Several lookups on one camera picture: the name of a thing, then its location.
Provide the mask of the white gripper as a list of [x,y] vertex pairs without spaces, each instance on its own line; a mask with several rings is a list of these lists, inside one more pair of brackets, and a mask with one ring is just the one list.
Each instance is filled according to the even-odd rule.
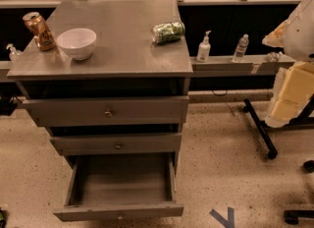
[[275,77],[273,97],[265,123],[280,128],[296,118],[314,94],[314,65],[297,61],[288,69],[280,68]]

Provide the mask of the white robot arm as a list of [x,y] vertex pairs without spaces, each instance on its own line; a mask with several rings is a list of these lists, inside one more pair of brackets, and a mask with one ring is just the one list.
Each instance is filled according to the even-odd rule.
[[283,127],[299,116],[314,94],[314,0],[302,0],[262,43],[275,42],[280,33],[284,53],[294,64],[288,69],[280,68],[276,74],[265,118],[266,125],[272,128]]

